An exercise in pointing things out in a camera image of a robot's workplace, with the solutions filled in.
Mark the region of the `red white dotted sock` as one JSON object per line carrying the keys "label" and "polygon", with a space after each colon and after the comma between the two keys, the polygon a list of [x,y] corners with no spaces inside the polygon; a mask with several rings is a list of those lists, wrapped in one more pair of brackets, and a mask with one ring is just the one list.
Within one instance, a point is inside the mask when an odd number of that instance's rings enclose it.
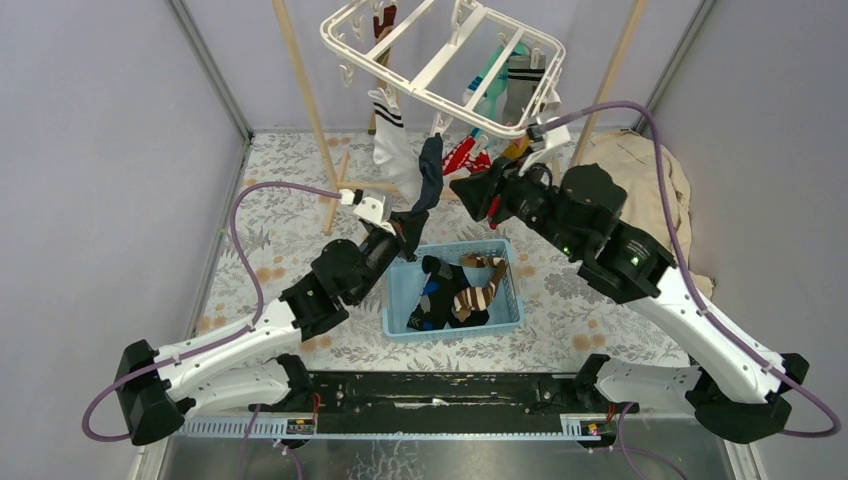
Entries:
{"label": "red white dotted sock", "polygon": [[490,156],[484,146],[473,135],[466,136],[442,159],[442,174],[453,174],[466,170],[471,174],[488,170],[491,167]]}

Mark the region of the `navy blue sock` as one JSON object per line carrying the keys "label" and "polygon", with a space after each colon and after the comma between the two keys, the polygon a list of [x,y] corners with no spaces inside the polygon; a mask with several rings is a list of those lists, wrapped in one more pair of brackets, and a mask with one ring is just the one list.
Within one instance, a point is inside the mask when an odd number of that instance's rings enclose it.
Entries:
{"label": "navy blue sock", "polygon": [[422,176],[419,198],[410,211],[397,214],[399,219],[420,217],[438,205],[444,188],[443,148],[444,141],[439,133],[424,141],[418,157],[419,172]]}

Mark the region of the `brown white striped sock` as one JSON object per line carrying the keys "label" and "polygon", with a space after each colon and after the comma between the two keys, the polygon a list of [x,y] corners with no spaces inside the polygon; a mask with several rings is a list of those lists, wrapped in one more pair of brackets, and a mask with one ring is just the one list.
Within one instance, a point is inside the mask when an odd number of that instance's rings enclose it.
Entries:
{"label": "brown white striped sock", "polygon": [[463,267],[494,269],[485,285],[464,287],[454,296],[454,316],[460,324],[465,325],[474,313],[485,312],[493,303],[508,262],[504,257],[487,257],[473,253],[462,256],[459,264]]}

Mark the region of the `white plastic clip hanger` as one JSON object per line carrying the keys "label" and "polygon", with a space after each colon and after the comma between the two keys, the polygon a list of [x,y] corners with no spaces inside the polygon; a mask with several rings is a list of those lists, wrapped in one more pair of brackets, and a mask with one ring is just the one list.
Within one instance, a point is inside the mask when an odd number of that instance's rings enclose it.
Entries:
{"label": "white plastic clip hanger", "polygon": [[[369,16],[380,1],[351,1],[319,27],[323,44],[338,58],[343,82],[363,72],[434,109],[431,130],[443,132],[454,121],[491,137],[522,136],[522,126],[555,89],[566,48],[555,36],[510,17],[480,1],[415,1],[401,10],[394,28],[381,40],[368,39]],[[538,88],[515,121],[477,111],[488,89],[518,45],[532,58],[546,58]]]}

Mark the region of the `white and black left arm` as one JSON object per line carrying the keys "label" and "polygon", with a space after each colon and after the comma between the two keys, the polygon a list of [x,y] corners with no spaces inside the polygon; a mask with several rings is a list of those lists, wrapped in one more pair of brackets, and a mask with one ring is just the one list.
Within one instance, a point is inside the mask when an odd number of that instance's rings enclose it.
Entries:
{"label": "white and black left arm", "polygon": [[155,348],[128,345],[116,390],[128,438],[136,446],[162,440],[203,410],[280,404],[296,411],[309,401],[302,361],[278,350],[324,334],[345,321],[396,258],[412,260],[426,211],[394,212],[388,230],[370,227],[361,244],[328,243],[310,271],[248,317],[191,340]]}

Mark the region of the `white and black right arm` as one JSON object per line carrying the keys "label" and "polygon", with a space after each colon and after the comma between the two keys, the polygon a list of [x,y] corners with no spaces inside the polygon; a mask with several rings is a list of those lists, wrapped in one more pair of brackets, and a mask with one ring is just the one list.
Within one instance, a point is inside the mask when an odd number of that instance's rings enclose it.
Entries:
{"label": "white and black right arm", "polygon": [[689,291],[672,254],[649,233],[620,220],[625,190],[596,164],[568,170],[559,185],[533,166],[504,160],[451,182],[474,220],[517,218],[578,264],[596,292],[658,326],[689,356],[688,367],[628,363],[593,354],[574,379],[583,410],[634,403],[693,416],[711,433],[748,444],[781,433],[791,414],[785,393],[808,362],[779,354],[743,332],[698,292]]}

